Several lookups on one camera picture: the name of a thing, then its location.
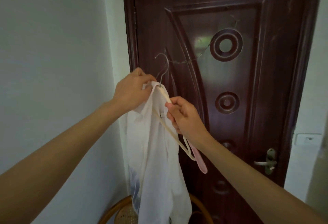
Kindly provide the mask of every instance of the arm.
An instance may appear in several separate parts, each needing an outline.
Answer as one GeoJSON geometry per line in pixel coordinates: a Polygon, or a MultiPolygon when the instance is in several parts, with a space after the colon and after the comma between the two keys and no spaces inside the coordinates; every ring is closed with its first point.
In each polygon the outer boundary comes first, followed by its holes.
{"type": "Polygon", "coordinates": [[[181,97],[173,97],[171,101],[174,105],[166,103],[167,117],[177,132],[211,160],[265,224],[326,223],[304,202],[218,143],[191,103],[181,97]]]}
{"type": "Polygon", "coordinates": [[[141,69],[126,76],[111,101],[0,175],[0,223],[31,223],[106,129],[148,99],[155,81],[141,69]]]}

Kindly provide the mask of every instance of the left hand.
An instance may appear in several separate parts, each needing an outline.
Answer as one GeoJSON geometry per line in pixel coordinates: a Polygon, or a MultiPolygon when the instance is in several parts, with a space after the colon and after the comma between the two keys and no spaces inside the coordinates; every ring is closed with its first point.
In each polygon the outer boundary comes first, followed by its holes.
{"type": "Polygon", "coordinates": [[[117,84],[113,101],[119,104],[123,113],[127,113],[147,101],[152,87],[142,89],[142,85],[155,81],[155,77],[146,75],[142,69],[136,68],[117,84]]]}

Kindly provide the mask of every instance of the metal hook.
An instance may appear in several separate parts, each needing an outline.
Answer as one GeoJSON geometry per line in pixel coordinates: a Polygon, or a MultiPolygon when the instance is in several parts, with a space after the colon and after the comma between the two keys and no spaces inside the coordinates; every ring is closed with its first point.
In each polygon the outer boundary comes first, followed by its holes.
{"type": "Polygon", "coordinates": [[[159,56],[159,55],[163,55],[165,56],[166,58],[166,61],[167,61],[167,68],[166,68],[166,71],[161,75],[161,81],[159,82],[159,87],[162,87],[162,78],[163,78],[163,75],[165,75],[167,73],[167,71],[169,71],[169,59],[167,58],[166,56],[166,49],[164,49],[164,53],[159,53],[155,59],[159,56]]]}

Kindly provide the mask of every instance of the white wall switch plate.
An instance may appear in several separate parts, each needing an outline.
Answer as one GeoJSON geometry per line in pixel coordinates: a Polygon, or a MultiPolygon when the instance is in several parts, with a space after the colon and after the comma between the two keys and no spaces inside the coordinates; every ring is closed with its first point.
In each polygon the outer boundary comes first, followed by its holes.
{"type": "Polygon", "coordinates": [[[295,139],[295,145],[299,146],[321,146],[321,142],[321,134],[298,133],[295,139]]]}

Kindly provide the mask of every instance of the dark red wooden door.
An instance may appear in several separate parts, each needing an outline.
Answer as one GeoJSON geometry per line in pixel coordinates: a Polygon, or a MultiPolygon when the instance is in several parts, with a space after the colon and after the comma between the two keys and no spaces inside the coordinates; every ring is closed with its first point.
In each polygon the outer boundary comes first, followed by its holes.
{"type": "MultiPolygon", "coordinates": [[[[154,57],[166,50],[170,66],[163,84],[169,94],[192,102],[218,142],[264,173],[254,161],[265,161],[270,148],[280,153],[305,0],[134,3],[139,66],[159,79],[166,60],[154,57]]],[[[206,175],[180,153],[187,188],[204,203],[214,223],[260,223],[204,160],[206,175]]],[[[268,175],[273,181],[281,174],[279,162],[268,175]]],[[[205,223],[197,214],[190,222],[205,223]]]]}

